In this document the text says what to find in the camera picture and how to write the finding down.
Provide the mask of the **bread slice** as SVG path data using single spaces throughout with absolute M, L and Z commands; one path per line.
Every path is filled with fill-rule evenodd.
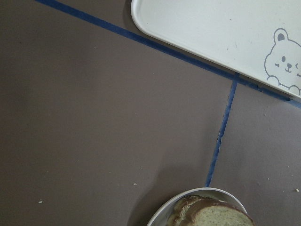
M 176 226 L 254 226 L 244 212 L 220 200 L 203 198 L 188 207 L 175 222 Z
M 192 220 L 185 221 L 189 208 L 198 201 L 209 199 L 199 195 L 190 195 L 181 198 L 174 206 L 172 214 L 169 216 L 166 226 L 216 226 L 216 222 L 212 219 L 204 219 L 204 222 L 194 222 Z

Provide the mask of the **white round plate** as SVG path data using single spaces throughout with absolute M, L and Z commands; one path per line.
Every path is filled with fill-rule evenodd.
M 190 195 L 199 195 L 203 197 L 210 197 L 220 201 L 225 201 L 228 204 L 236 207 L 240 211 L 247 214 L 247 211 L 243 204 L 232 194 L 226 192 L 224 190 L 212 187 L 202 187 L 202 188 L 195 188 L 185 192 L 182 192 L 167 202 L 165 202 L 151 217 L 147 226 L 165 226 L 169 216 L 172 214 L 174 210 L 175 204 L 183 197 L 190 196 Z

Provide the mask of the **white bear serving tray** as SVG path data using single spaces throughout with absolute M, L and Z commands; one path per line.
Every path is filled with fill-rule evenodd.
M 298 0 L 134 0 L 143 33 L 301 96 L 301 3 Z

